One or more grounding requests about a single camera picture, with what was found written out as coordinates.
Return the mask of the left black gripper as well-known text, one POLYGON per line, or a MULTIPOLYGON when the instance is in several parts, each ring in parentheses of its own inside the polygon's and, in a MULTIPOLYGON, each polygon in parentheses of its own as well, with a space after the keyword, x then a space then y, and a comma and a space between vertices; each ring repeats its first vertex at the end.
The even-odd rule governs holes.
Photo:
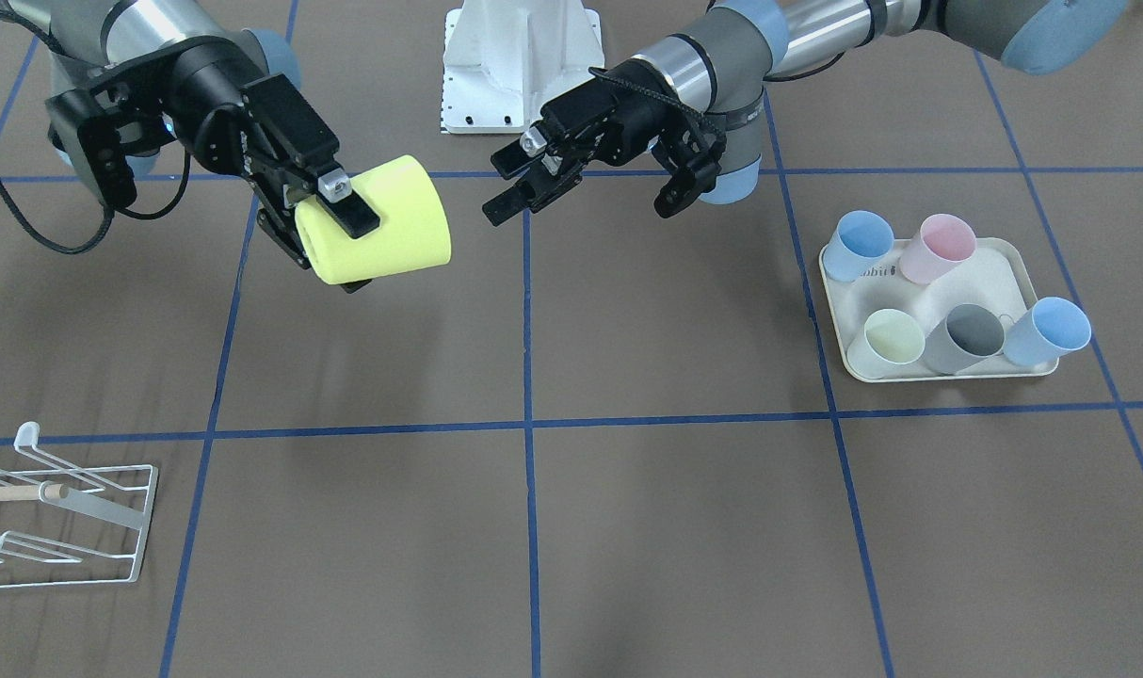
POLYGON ((580 185, 592 160, 628 163, 676 117, 703 121, 653 69, 590 70, 588 82, 542 105, 537 127, 494 152, 499 177, 520 180, 482 205, 485 218, 499 226, 521 212, 545 209, 580 185))

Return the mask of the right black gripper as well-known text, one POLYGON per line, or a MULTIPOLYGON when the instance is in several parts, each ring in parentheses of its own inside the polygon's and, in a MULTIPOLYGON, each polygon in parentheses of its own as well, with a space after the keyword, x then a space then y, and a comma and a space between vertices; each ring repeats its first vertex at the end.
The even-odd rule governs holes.
MULTIPOLYGON (((283 42, 197 42, 169 70, 163 111, 207 172, 239 176, 262 206, 289 212, 319 194, 347 237, 369 236, 379 215, 336 162, 339 141, 299 93, 299 64, 283 42)), ((301 270, 318 276, 275 215, 256 224, 301 270)))

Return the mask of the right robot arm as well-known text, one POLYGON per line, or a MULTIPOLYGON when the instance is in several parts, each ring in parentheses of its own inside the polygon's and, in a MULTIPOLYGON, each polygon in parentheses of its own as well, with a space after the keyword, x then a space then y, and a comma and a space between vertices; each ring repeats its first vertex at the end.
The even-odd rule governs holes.
POLYGON ((352 293, 368 265, 347 273, 342 254, 368 244, 383 220, 336 160, 339 138, 299 93, 295 51, 273 31, 227 30, 195 1, 0 1, 0 22, 45 43, 54 66, 48 141, 101 205, 94 236, 56 244, 0 197, 27 236, 75 256, 133 209, 137 173, 171 142, 185 167, 248 182, 262 229, 297 266, 352 293))

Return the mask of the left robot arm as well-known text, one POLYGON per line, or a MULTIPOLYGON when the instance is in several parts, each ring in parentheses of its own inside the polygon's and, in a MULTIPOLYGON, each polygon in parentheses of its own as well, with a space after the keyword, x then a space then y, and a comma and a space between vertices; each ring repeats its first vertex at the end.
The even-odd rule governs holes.
POLYGON ((511 186, 482 207, 498 226, 580 185, 589 163, 649 153, 668 172, 654 212, 730 204, 756 188, 748 127, 765 86, 817 74, 885 35, 933 31, 1028 74, 1066 67, 1122 16, 1124 1, 714 1, 679 33, 547 99, 491 155, 511 186))

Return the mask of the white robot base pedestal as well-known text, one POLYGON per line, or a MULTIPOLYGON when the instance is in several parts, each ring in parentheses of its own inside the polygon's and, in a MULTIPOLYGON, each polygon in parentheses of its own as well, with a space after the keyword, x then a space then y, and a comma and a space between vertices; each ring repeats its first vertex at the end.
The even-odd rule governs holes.
POLYGON ((522 134, 604 66, 601 17, 580 1, 464 1, 443 29, 446 134, 522 134))

